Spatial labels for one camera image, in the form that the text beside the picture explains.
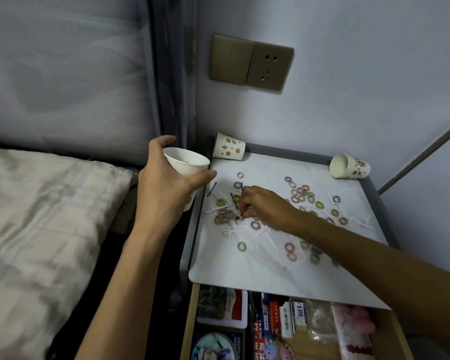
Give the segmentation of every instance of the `wooden drawer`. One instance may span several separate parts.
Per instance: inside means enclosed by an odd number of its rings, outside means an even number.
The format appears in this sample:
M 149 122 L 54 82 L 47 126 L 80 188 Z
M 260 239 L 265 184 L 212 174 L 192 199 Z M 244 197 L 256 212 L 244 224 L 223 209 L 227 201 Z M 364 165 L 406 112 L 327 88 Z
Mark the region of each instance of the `wooden drawer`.
M 194 283 L 186 318 L 180 360 L 189 360 L 193 345 L 193 329 L 197 315 L 200 284 Z M 402 327 L 394 312 L 372 308 L 370 315 L 377 325 L 377 332 L 370 336 L 377 360 L 413 360 Z M 338 345 L 312 341 L 305 332 L 297 332 L 288 340 L 297 360 L 341 360 Z

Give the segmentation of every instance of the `gold outlet cover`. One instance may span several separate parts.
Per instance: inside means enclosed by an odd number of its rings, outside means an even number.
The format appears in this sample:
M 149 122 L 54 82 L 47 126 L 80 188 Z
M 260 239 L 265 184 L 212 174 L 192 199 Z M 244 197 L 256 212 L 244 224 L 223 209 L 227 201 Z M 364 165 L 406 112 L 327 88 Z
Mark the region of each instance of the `gold outlet cover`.
M 246 84 L 281 91 L 292 63 L 294 49 L 287 46 L 253 43 Z
M 215 34 L 211 51 L 210 79 L 245 85 L 253 42 Z

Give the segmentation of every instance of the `hand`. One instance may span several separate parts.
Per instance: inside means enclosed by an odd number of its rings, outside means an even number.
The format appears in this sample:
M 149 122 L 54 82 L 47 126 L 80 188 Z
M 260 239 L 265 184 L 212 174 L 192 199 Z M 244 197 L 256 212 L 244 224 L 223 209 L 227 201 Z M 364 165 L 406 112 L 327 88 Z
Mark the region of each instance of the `hand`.
M 163 155 L 163 148 L 175 141 L 163 135 L 150 141 L 147 166 L 138 176 L 135 226 L 168 234 L 177 224 L 193 191 L 208 184 L 217 172 L 203 170 L 192 175 L 177 173 Z
M 262 187 L 243 187 L 238 204 L 243 218 L 259 218 L 268 226 L 288 233 L 302 222 L 303 213 L 275 192 Z

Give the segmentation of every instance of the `paper cup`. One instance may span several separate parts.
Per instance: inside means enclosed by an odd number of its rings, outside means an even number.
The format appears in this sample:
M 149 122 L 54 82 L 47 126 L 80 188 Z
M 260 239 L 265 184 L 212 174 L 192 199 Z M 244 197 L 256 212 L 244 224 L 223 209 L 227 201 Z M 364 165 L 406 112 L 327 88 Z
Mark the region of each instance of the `paper cup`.
M 210 160 L 207 157 L 198 154 L 197 152 L 181 149 L 181 148 L 164 148 L 163 154 L 167 158 L 168 163 L 175 169 L 178 173 L 185 176 L 195 174 L 200 170 L 206 170 L 210 165 Z M 194 191 L 190 197 L 190 202 L 185 206 L 183 212 L 188 211 L 192 206 L 193 200 L 197 191 Z
M 362 180 L 370 174 L 370 164 L 341 153 L 333 157 L 330 163 L 330 174 L 334 178 Z
M 213 156 L 215 158 L 241 160 L 245 153 L 245 143 L 229 136 L 217 133 Z

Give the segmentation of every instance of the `pink plush object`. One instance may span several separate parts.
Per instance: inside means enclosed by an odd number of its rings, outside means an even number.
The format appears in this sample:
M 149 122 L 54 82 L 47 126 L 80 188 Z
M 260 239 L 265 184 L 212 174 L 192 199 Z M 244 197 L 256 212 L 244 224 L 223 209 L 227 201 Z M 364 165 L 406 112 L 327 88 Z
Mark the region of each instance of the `pink plush object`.
M 377 327 L 370 319 L 370 314 L 365 307 L 355 306 L 352 308 L 353 327 L 364 334 L 373 334 Z

